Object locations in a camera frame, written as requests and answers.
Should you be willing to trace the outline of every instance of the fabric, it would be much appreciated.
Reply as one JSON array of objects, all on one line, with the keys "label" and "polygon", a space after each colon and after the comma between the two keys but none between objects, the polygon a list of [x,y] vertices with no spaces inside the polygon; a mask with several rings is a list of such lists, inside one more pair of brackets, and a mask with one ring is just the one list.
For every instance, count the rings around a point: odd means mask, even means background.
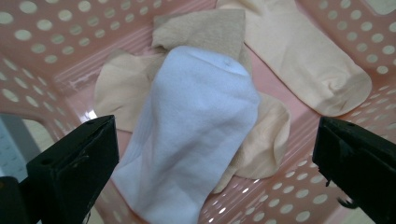
[{"label": "fabric", "polygon": [[276,98],[260,93],[259,115],[253,129],[233,157],[227,171],[213,190],[221,192],[233,175],[265,178],[280,167],[290,133],[289,110]]},{"label": "fabric", "polygon": [[[238,9],[156,17],[153,47],[170,50],[185,44],[222,52],[238,60],[251,74],[251,61],[243,44],[244,19],[244,11]],[[114,114],[117,128],[132,132],[149,93],[150,83],[164,58],[165,54],[134,56],[121,50],[112,53],[96,83],[95,113],[98,116]],[[264,178],[280,166],[289,137],[290,113],[277,99],[262,93],[261,96],[259,114],[262,116],[249,135],[254,137],[248,137],[238,149],[219,184],[213,189],[214,193],[221,192],[235,173],[245,178]],[[269,111],[285,116],[278,117],[269,114]]]},{"label": "fabric", "polygon": [[247,45],[305,104],[339,116],[370,94],[370,77],[290,0],[219,0],[218,8],[246,11]]},{"label": "fabric", "polygon": [[213,51],[178,47],[154,78],[112,179],[149,223],[197,223],[258,116],[246,69]]},{"label": "fabric", "polygon": [[115,50],[107,58],[95,84],[93,110],[97,116],[114,115],[117,128],[131,131],[149,94],[163,54],[134,56]]}]

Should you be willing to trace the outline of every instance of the tan sock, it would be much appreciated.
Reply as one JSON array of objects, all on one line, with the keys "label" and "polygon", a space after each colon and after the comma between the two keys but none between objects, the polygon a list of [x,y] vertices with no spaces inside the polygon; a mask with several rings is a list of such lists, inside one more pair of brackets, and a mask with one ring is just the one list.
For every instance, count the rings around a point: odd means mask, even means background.
[{"label": "tan sock", "polygon": [[149,74],[163,54],[134,56],[123,50],[115,50],[107,58],[96,81],[93,110],[96,115],[114,115],[117,128],[131,131],[149,94]]},{"label": "tan sock", "polygon": [[[214,50],[235,58],[251,74],[248,49],[243,43],[244,24],[243,10],[209,10],[179,17],[161,16],[154,22],[156,28],[152,46],[170,50],[188,45]],[[150,82],[164,58],[165,55],[137,57],[122,51],[113,53],[96,84],[96,114],[115,114],[117,128],[131,132],[149,92]],[[290,113],[277,99],[265,94],[261,96],[259,120],[238,149],[214,192],[222,191],[235,173],[242,177],[262,178],[273,174],[280,165],[289,136]],[[254,175],[247,175],[253,170],[252,167],[259,170]]]},{"label": "tan sock", "polygon": [[372,82],[291,0],[219,0],[246,11],[245,42],[305,104],[325,116],[360,105]]},{"label": "tan sock", "polygon": [[282,162],[290,131],[290,112],[276,98],[260,92],[258,119],[213,190],[221,192],[233,175],[265,178],[273,175]]}]

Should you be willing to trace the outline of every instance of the laundry basket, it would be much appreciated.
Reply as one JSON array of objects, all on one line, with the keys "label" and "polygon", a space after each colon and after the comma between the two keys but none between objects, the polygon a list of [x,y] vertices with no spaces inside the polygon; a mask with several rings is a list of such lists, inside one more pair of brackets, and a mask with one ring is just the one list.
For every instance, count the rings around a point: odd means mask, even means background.
[{"label": "laundry basket", "polygon": [[[299,9],[372,78],[368,99],[341,119],[395,143],[396,11],[394,6],[372,6],[373,2],[297,1]],[[2,0],[0,113],[36,120],[54,140],[62,138],[95,117],[94,85],[111,50],[149,51],[153,16],[210,9],[215,4],[215,0]],[[199,222],[339,223],[347,210],[336,198],[346,195],[334,184],[325,187],[311,159],[319,114],[250,54],[257,89],[290,108],[288,152],[274,176],[234,177],[222,193],[209,195]],[[118,135],[123,151],[130,135]],[[105,223],[141,222],[111,181],[95,207]]]}]

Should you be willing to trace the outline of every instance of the white sock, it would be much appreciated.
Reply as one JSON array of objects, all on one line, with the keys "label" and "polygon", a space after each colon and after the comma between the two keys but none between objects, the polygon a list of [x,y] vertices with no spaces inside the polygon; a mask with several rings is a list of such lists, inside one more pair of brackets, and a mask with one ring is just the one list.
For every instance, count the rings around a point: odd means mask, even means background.
[{"label": "white sock", "polygon": [[292,0],[219,0],[246,11],[245,42],[305,104],[325,116],[360,105],[372,82]]},{"label": "white sock", "polygon": [[123,198],[149,223],[196,223],[253,127],[259,102],[237,61],[203,49],[173,49],[112,176]]}]

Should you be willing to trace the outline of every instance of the cream sock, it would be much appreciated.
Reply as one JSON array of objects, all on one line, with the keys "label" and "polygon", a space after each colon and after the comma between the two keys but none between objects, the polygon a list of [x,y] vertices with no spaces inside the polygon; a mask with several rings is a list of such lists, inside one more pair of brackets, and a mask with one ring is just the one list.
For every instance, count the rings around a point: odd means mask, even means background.
[{"label": "cream sock", "polygon": [[262,102],[253,129],[213,190],[221,192],[233,175],[244,178],[265,178],[280,167],[287,149],[291,115],[276,98],[260,93]]},{"label": "cream sock", "polygon": [[163,54],[134,56],[115,50],[96,81],[93,109],[98,116],[114,115],[117,128],[131,131],[149,94],[152,77]]},{"label": "cream sock", "polygon": [[246,11],[245,41],[305,104],[325,116],[360,105],[372,82],[292,0],[219,0]]}]

